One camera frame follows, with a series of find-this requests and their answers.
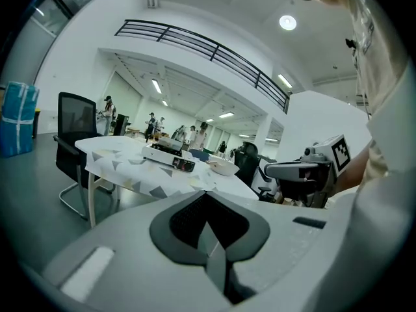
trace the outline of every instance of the patterned tablecloth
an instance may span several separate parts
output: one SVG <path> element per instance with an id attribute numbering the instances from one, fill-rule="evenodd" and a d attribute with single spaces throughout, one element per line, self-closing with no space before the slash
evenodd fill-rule
<path id="1" fill-rule="evenodd" d="M 86 170 L 111 183 L 156 198 L 166 198 L 195 190 L 217 190 L 258 200 L 235 175 L 213 172 L 204 162 L 196 162 L 193 172 L 176 170 L 142 156 L 144 142 L 124 136 L 88 138 L 75 143 L 85 152 Z"/>

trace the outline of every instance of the blue bag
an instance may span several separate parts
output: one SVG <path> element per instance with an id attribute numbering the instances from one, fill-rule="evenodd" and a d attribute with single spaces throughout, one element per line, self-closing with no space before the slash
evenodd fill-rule
<path id="1" fill-rule="evenodd" d="M 0 122 L 0 150 L 4 157 L 32 151 L 33 118 L 39 89 L 24 83 L 7 84 Z"/>

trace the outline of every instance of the recessed light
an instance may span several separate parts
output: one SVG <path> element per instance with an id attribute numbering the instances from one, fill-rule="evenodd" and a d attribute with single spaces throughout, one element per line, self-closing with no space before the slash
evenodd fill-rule
<path id="1" fill-rule="evenodd" d="M 155 86 L 156 91 L 157 91 L 158 93 L 162 94 L 162 90 L 159 88 L 159 84 L 158 84 L 158 82 L 157 82 L 156 80 L 151 80 L 151 81 L 153 82 L 153 85 Z"/>
<path id="2" fill-rule="evenodd" d="M 36 7 L 34 9 L 36 9 L 40 15 L 45 16 L 44 12 L 42 12 L 40 9 L 37 9 Z"/>
<path id="3" fill-rule="evenodd" d="M 292 85 L 288 82 L 288 80 L 286 80 L 286 78 L 282 74 L 279 74 L 278 77 L 283 81 L 287 88 L 293 88 Z"/>
<path id="4" fill-rule="evenodd" d="M 285 30 L 293 30 L 296 28 L 296 20 L 290 15 L 284 15 L 279 20 L 280 26 Z"/>
<path id="5" fill-rule="evenodd" d="M 234 114 L 232 113 L 232 112 L 228 112 L 228 113 L 224 113 L 224 114 L 221 114 L 220 115 L 220 118 L 227 118 L 227 117 L 231 117 L 231 116 L 233 116 Z"/>

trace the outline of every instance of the office chair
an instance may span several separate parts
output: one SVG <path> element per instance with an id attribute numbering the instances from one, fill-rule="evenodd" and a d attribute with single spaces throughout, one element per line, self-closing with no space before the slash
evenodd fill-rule
<path id="1" fill-rule="evenodd" d="M 58 98 L 58 135 L 53 137 L 58 142 L 56 164 L 59 170 L 76 182 L 59 193 L 59 200 L 81 218 L 88 220 L 88 205 L 83 191 L 83 188 L 88 188 L 89 173 L 85 170 L 86 154 L 75 147 L 75 142 L 85 138 L 102 137 L 97 133 L 96 103 L 67 92 L 60 92 Z M 62 198 L 75 187 L 79 188 L 84 214 Z M 115 185 L 112 190 L 99 189 L 111 194 Z"/>
<path id="2" fill-rule="evenodd" d="M 254 174 L 256 173 L 257 168 L 260 169 L 260 158 L 258 157 L 258 153 L 259 152 L 255 144 L 252 144 L 251 142 L 243 142 L 242 146 L 239 149 L 236 149 L 234 154 L 234 164 L 240 168 L 235 175 L 251 189 Z M 272 181 L 272 179 L 267 177 L 261 169 L 258 171 L 265 182 L 270 183 Z M 254 189 L 252 190 L 259 196 L 261 201 L 265 201 L 267 199 L 265 192 L 270 192 L 272 190 L 269 187 L 258 187 L 258 189 L 260 190 L 260 193 Z"/>
<path id="3" fill-rule="evenodd" d="M 206 162 L 209 160 L 209 154 L 198 149 L 190 149 L 189 152 L 192 154 L 193 157 L 200 159 L 202 162 Z"/>

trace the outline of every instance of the railing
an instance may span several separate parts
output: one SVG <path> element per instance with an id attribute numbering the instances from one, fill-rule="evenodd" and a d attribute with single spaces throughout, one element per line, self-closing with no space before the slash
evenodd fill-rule
<path id="1" fill-rule="evenodd" d="M 137 19 L 125 20 L 115 36 L 146 38 L 181 46 L 242 77 L 287 112 L 289 97 L 275 82 L 251 62 L 208 37 L 173 25 Z"/>

